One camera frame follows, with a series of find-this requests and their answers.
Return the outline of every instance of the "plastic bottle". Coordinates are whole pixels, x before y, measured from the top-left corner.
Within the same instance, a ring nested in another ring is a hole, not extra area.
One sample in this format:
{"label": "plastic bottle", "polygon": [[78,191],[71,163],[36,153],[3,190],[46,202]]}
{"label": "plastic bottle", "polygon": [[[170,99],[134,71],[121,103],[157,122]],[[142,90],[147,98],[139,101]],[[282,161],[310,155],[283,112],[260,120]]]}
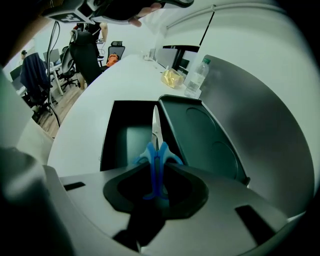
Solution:
{"label": "plastic bottle", "polygon": [[197,90],[204,82],[206,76],[209,73],[210,59],[204,58],[202,63],[196,68],[195,72],[191,76],[191,80],[186,86],[184,95],[190,98],[194,98],[197,94]]}

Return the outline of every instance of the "yellow plastic bag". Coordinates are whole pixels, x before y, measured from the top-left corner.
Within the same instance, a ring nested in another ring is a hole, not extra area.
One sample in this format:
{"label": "yellow plastic bag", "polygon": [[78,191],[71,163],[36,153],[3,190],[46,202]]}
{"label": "yellow plastic bag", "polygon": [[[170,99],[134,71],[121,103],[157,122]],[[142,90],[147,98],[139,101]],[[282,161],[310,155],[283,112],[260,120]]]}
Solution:
{"label": "yellow plastic bag", "polygon": [[184,82],[184,77],[174,69],[166,70],[162,73],[161,81],[171,88],[178,87]]}

